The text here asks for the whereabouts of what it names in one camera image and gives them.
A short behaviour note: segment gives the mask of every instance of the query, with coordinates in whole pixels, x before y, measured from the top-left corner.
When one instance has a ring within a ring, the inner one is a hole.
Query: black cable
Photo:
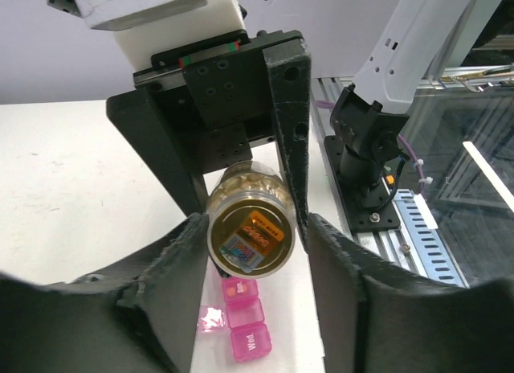
[[[400,158],[400,162],[398,163],[398,166],[396,168],[396,174],[394,175],[393,189],[389,193],[389,196],[384,201],[384,203],[382,203],[377,208],[374,208],[375,212],[379,212],[379,211],[383,210],[385,207],[387,207],[387,205],[389,203],[391,203],[393,201],[394,196],[396,196],[396,193],[398,192],[398,187],[399,187],[399,183],[400,183],[400,176],[402,176],[402,171],[403,171],[403,167],[405,166],[405,163],[406,163],[405,159],[404,158]]]

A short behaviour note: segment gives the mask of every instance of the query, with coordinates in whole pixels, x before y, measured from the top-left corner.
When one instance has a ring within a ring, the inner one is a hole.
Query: pink lid
[[[258,359],[271,352],[271,339],[266,325],[258,323],[232,330],[232,354],[238,363]]]
[[[231,329],[264,321],[264,311],[258,298],[229,303],[226,318]]]
[[[226,328],[225,313],[216,306],[200,306],[198,313],[198,331],[200,333],[214,333]]]
[[[226,303],[259,296],[257,282],[253,279],[229,278],[222,282],[223,298]]]

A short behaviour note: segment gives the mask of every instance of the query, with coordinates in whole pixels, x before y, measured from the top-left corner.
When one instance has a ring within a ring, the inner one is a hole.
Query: white table
[[[72,281],[143,248],[184,215],[110,124],[104,101],[0,106],[0,270],[36,283]],[[275,152],[254,150],[263,161]],[[309,206],[340,227],[313,133]],[[266,162],[278,169],[276,159]],[[220,172],[206,176],[210,189]],[[308,258],[296,239],[288,263],[259,280],[273,350],[236,363],[228,334],[199,334],[193,372],[324,371]],[[202,304],[220,303],[212,266]]]

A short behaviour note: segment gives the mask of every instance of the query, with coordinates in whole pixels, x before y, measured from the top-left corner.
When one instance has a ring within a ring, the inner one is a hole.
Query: gray wall
[[[398,0],[240,0],[251,36],[304,33],[314,76],[351,76]],[[97,100],[132,89],[132,69],[108,32],[46,0],[0,0],[0,104]]]

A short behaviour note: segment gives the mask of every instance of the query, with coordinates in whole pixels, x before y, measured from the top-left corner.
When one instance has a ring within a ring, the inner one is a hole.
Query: bottle
[[[295,209],[280,177],[260,162],[229,167],[207,201],[207,245],[232,276],[256,279],[284,266],[295,243]]]

